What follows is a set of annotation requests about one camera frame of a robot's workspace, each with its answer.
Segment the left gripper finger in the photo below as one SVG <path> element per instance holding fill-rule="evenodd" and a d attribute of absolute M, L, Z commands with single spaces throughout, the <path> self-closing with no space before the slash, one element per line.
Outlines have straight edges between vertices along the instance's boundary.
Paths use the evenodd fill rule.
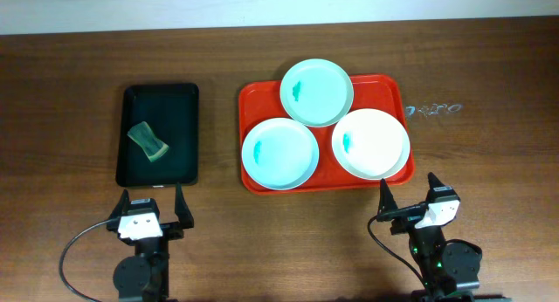
<path fill-rule="evenodd" d="M 176 184 L 175 214 L 183 230 L 194 227 L 194 218 L 187 203 L 185 202 L 182 185 L 179 182 Z"/>
<path fill-rule="evenodd" d="M 109 222 L 107 223 L 107 230 L 118 230 L 121 217 L 126 215 L 129 205 L 129 193 L 126 189 L 124 189 L 121 194 L 120 200 L 117 202 L 116 206 L 108 217 Z"/>

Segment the green yellow sponge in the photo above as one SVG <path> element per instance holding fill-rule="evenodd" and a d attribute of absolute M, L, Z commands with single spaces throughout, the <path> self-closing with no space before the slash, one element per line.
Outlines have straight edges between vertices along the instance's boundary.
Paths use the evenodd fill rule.
<path fill-rule="evenodd" d="M 169 146 L 155 135 L 146 121 L 132 126 L 127 136 L 142 149 L 150 162 L 159 160 L 169 150 Z"/>

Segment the white plate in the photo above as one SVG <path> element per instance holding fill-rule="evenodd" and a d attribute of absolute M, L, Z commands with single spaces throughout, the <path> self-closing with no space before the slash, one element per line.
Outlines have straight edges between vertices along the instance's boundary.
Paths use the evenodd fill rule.
<path fill-rule="evenodd" d="M 335 125 L 331 148 L 343 169 L 371 181 L 396 175 L 411 154 L 403 124 L 389 113 L 372 108 L 345 115 Z"/>

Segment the light blue plate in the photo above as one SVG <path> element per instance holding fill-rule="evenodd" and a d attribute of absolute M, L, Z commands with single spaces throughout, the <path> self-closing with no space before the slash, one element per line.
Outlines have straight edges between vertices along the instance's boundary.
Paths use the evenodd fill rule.
<path fill-rule="evenodd" d="M 273 118 L 250 130 L 241 148 L 246 173 L 260 186 L 288 190 L 310 179 L 320 149 L 309 128 L 296 120 Z"/>

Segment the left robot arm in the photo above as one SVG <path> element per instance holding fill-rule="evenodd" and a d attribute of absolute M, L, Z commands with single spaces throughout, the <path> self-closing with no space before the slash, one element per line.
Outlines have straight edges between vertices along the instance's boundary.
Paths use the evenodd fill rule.
<path fill-rule="evenodd" d="M 161 223 L 156 200 L 132 201 L 128 191 L 123 191 L 107 224 L 107 230 L 135 248 L 135 254 L 122 259 L 114 269 L 119 301 L 169 300 L 169 242 L 184 238 L 184 231 L 194 227 L 180 183 L 176 184 L 174 212 L 176 221 Z"/>

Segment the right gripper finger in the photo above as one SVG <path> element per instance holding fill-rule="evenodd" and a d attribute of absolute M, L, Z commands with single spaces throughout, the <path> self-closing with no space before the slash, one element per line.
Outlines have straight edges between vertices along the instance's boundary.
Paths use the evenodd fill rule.
<path fill-rule="evenodd" d="M 397 204 L 394 200 L 390 188 L 385 179 L 380 181 L 380 198 L 376 220 L 378 222 L 386 222 L 392 220 L 398 211 Z"/>
<path fill-rule="evenodd" d="M 435 190 L 436 188 L 444 187 L 444 184 L 432 172 L 430 172 L 427 175 L 427 177 L 428 177 L 430 190 Z"/>

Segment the mint green plate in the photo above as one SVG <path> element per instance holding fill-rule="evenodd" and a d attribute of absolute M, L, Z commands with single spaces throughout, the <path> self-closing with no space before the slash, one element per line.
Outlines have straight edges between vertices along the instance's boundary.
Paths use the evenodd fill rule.
<path fill-rule="evenodd" d="M 309 127 L 327 127 L 349 112 L 354 101 L 349 75 L 336 63 L 311 58 L 292 66 L 280 82 L 286 113 Z"/>

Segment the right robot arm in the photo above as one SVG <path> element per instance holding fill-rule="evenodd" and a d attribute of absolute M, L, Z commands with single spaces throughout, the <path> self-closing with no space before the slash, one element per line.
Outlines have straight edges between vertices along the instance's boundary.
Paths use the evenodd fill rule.
<path fill-rule="evenodd" d="M 480 287 L 482 249 L 465 240 L 445 238 L 442 228 L 456 218 L 460 198 L 453 187 L 443 184 L 433 173 L 428 174 L 428 183 L 424 201 L 399 208 L 387 182 L 381 180 L 378 211 L 368 221 L 368 232 L 377 221 L 391 223 L 392 235 L 409 235 L 409 251 L 417 267 L 377 237 L 373 239 L 421 282 L 423 288 L 411 294 L 413 301 L 473 301 L 473 290 Z"/>

